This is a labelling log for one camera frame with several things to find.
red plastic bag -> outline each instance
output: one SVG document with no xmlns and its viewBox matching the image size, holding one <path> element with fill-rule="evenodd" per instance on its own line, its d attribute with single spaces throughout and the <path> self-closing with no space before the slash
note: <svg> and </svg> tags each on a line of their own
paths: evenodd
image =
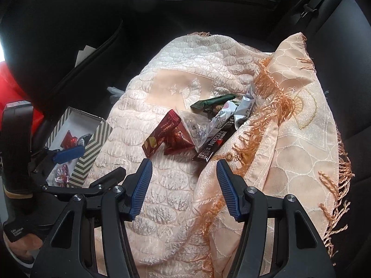
<svg viewBox="0 0 371 278">
<path fill-rule="evenodd" d="M 0 130 L 3 117 L 3 110 L 8 103 L 27 100 L 27 95 L 19 87 L 10 73 L 5 61 L 0 62 Z M 33 109 L 32 133 L 34 133 L 40 123 L 43 121 L 44 115 L 37 109 Z"/>
</svg>

green snack package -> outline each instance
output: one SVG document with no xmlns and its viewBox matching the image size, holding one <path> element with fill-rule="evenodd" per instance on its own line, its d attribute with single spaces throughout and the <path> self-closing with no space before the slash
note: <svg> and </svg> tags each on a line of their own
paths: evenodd
<svg viewBox="0 0 371 278">
<path fill-rule="evenodd" d="M 237 96 L 234 94 L 226 94 L 210 99 L 199 100 L 198 102 L 191 105 L 191 108 L 196 108 L 198 110 L 205 110 L 212 106 L 224 105 L 228 100 L 235 99 Z"/>
</svg>

quilted blanket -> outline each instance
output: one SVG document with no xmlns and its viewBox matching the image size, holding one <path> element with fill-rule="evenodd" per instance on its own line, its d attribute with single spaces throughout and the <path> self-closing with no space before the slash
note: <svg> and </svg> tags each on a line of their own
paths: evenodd
<svg viewBox="0 0 371 278">
<path fill-rule="evenodd" d="M 242 224 L 228 214 L 222 199 L 215 174 L 218 158 L 226 158 L 249 185 L 266 194 L 298 196 L 321 237 L 328 234 L 329 222 L 336 224 L 333 210 L 344 193 L 338 187 L 336 126 L 303 38 L 291 36 L 273 55 L 222 35 L 177 38 L 131 80 L 114 105 L 108 118 L 113 131 L 85 186 L 118 166 L 127 174 L 135 172 L 145 158 L 144 140 L 171 108 L 190 111 L 198 100 L 227 93 L 242 97 L 262 70 L 271 71 L 271 82 L 281 91 L 277 96 L 270 84 L 264 84 L 272 93 L 261 92 L 255 115 L 206 168 L 192 161 L 194 152 L 164 156 L 162 146 L 152 157 L 153 177 L 142 211 L 127 223 L 141 278 L 226 277 Z M 282 95 L 292 102 L 292 109 L 285 117 L 276 107 L 256 147 L 249 150 L 246 137 L 254 137 L 249 131 L 260 114 L 266 114 L 266 106 Z M 252 153 L 246 156 L 243 151 Z M 97 260 L 104 273 L 101 242 L 98 231 Z M 269 272 L 272 243 L 269 222 L 262 273 Z"/>
</svg>

box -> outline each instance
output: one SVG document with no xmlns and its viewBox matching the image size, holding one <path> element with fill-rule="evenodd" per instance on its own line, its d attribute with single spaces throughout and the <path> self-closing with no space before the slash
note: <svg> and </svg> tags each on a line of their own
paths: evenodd
<svg viewBox="0 0 371 278">
<path fill-rule="evenodd" d="M 85 146 L 85 154 L 67 163 L 70 172 L 68 187 L 82 187 L 96 157 L 111 134 L 112 127 L 103 118 L 69 107 L 58 121 L 46 146 L 50 150 L 62 150 L 61 144 L 68 131 L 71 131 L 72 136 L 77 138 L 93 134 Z M 58 166 L 54 167 L 47 179 L 49 185 L 52 185 Z"/>
</svg>

metal bolt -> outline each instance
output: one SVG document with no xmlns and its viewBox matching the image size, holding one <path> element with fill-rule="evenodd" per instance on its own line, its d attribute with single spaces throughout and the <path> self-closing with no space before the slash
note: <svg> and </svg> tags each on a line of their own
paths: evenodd
<svg viewBox="0 0 371 278">
<path fill-rule="evenodd" d="M 78 202 L 82 199 L 82 194 L 75 194 L 72 198 L 75 202 Z"/>
<path fill-rule="evenodd" d="M 119 193 L 123 190 L 124 190 L 124 188 L 121 185 L 117 185 L 117 186 L 112 188 L 112 191 L 115 192 L 115 193 Z"/>
<path fill-rule="evenodd" d="M 249 186 L 247 188 L 247 192 L 251 193 L 251 194 L 254 194 L 254 193 L 257 193 L 257 189 L 254 186 Z"/>
<path fill-rule="evenodd" d="M 289 202 L 295 202 L 296 201 L 296 196 L 294 196 L 294 195 L 292 195 L 292 194 L 289 194 L 288 196 L 287 196 L 287 200 L 289 201 Z"/>
</svg>

